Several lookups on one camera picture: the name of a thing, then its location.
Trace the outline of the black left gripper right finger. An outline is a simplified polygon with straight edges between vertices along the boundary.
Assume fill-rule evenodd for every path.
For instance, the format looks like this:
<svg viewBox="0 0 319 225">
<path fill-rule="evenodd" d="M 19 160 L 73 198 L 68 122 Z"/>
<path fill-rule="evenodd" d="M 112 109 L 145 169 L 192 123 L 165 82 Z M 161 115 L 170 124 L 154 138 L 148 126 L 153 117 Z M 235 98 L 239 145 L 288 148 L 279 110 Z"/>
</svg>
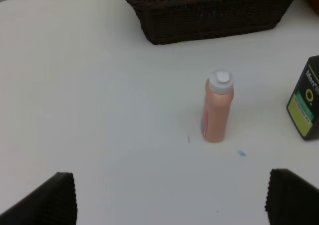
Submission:
<svg viewBox="0 0 319 225">
<path fill-rule="evenodd" d="M 272 169 L 265 211 L 271 225 L 317 225 L 319 190 L 288 169 Z"/>
</svg>

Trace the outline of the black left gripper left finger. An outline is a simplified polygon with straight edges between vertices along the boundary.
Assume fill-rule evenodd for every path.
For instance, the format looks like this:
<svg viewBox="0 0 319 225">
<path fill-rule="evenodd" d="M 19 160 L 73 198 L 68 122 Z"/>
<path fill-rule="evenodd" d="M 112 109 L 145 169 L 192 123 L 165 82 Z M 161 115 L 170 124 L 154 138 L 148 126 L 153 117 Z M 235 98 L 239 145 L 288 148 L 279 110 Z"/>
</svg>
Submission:
<svg viewBox="0 0 319 225">
<path fill-rule="evenodd" d="M 77 200 L 72 173 L 57 172 L 0 215 L 2 225 L 75 225 Z"/>
</svg>

